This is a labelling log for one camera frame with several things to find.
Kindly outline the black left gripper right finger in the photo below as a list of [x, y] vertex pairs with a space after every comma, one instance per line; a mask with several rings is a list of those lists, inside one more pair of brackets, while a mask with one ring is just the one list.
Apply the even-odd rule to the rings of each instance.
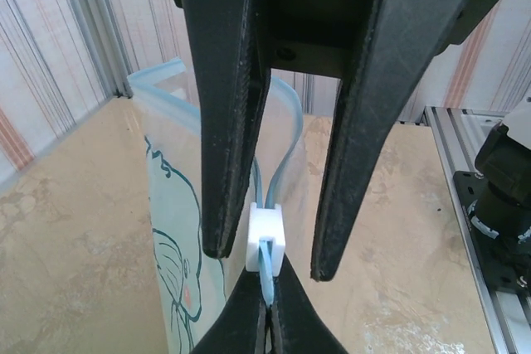
[[316, 213], [310, 276], [336, 275], [399, 114], [469, 0], [372, 0], [341, 79]]

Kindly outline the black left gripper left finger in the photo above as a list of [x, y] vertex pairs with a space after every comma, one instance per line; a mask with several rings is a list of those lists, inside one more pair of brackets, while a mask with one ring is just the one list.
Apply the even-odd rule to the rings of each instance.
[[202, 249], [231, 253], [270, 86], [266, 0], [182, 0], [201, 115]]

